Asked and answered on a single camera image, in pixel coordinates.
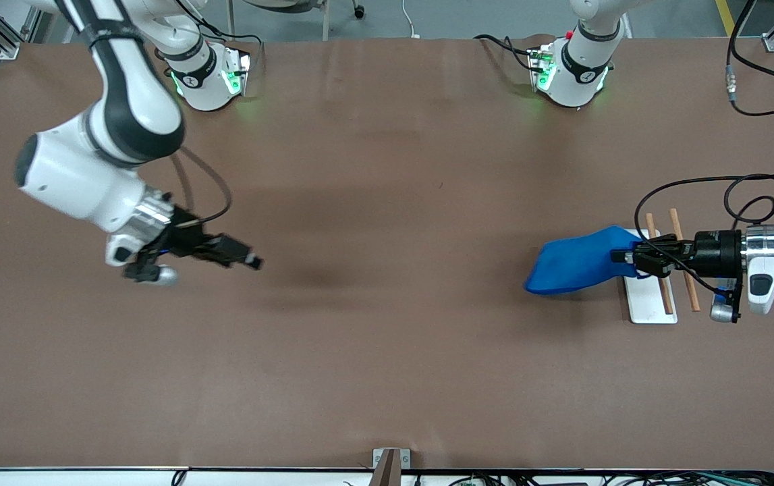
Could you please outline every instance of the blue oven mitt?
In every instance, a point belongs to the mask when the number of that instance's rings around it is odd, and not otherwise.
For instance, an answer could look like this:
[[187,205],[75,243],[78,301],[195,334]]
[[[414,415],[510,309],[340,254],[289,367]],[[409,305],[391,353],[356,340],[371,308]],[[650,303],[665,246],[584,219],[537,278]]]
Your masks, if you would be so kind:
[[637,241],[638,236],[618,225],[587,236],[549,241],[525,281],[525,290],[538,295],[563,294],[612,277],[637,277],[633,265],[613,263],[609,258],[611,250],[633,249]]

